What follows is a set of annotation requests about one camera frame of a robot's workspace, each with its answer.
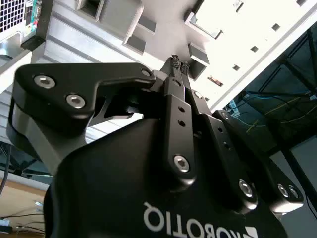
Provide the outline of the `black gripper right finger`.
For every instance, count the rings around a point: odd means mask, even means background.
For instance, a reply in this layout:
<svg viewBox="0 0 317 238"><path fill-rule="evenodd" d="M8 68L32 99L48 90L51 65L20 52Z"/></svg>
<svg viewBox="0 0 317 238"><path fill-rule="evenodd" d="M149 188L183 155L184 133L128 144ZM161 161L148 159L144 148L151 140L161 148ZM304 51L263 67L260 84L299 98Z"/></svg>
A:
<svg viewBox="0 0 317 238"><path fill-rule="evenodd" d="M247 139L228 113L208 109L204 97L190 88L188 72L188 64L182 63L186 101L192 107L194 127L202 133L196 155L205 177L184 211L284 214L302 207L304 199L296 185Z"/></svg>

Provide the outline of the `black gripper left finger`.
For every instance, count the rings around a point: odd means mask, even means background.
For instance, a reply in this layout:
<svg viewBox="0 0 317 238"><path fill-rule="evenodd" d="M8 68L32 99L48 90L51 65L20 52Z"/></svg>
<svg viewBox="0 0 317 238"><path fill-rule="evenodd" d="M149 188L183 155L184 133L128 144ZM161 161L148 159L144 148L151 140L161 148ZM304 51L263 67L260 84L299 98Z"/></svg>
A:
<svg viewBox="0 0 317 238"><path fill-rule="evenodd" d="M144 119L157 119L163 168L177 189L196 180L192 108L181 63L29 64L15 73L10 122L55 174L72 152Z"/></svg>

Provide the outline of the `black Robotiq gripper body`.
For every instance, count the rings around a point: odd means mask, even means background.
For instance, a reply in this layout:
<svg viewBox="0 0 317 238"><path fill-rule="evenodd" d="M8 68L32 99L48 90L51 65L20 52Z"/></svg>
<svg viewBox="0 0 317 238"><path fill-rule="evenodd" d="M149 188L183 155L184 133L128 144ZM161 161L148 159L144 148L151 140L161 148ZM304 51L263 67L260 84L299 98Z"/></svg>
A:
<svg viewBox="0 0 317 238"><path fill-rule="evenodd" d="M194 139L197 177L177 189L163 168L161 124L137 121L68 155L44 201L48 238L285 238L259 200L240 214L212 146Z"/></svg>

